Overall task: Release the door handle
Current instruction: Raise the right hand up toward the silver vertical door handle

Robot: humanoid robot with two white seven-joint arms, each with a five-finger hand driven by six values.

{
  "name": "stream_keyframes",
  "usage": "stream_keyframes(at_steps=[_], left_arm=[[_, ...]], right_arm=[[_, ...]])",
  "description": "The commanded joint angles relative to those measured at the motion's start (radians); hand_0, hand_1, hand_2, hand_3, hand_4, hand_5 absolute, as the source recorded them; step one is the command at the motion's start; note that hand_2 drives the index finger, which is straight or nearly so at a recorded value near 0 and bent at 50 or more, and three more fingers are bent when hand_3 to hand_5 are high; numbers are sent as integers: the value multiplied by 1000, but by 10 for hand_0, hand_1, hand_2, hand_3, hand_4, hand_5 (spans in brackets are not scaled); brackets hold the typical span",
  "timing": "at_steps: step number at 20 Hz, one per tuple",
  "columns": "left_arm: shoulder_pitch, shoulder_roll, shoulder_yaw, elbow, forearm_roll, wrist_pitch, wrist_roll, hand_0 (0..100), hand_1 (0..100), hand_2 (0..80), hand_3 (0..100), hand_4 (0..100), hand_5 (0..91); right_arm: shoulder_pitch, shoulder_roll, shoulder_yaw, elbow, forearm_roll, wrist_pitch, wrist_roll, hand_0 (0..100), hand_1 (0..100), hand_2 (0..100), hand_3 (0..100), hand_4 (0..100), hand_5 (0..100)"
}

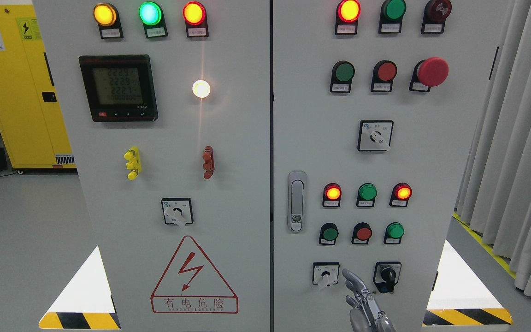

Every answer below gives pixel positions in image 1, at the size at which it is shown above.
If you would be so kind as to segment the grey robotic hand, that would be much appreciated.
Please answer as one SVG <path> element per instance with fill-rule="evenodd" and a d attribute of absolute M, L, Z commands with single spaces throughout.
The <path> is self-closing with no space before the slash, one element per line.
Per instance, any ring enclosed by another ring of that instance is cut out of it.
<path fill-rule="evenodd" d="M 396 332 L 389 317 L 382 311 L 373 294 L 356 274 L 342 269 L 346 278 L 346 287 L 354 296 L 346 296 L 346 302 L 352 307 L 349 313 L 354 332 Z"/>

